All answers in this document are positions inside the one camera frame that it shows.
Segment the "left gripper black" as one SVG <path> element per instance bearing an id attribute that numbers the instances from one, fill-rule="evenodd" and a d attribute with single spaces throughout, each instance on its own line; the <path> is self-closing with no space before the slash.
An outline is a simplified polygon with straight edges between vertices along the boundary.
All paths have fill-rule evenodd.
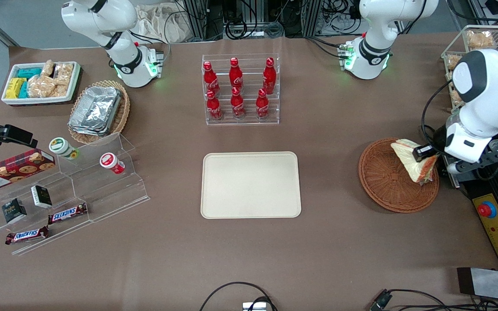
<path id="1" fill-rule="evenodd" d="M 415 162 L 419 163 L 422 161 L 437 161 L 437 155 L 444 155 L 446 157 L 451 157 L 450 154 L 445 152 L 445 144 L 447 142 L 447 128 L 445 125 L 438 127 L 432 133 L 432 145 L 425 144 L 413 148 L 412 155 Z"/>

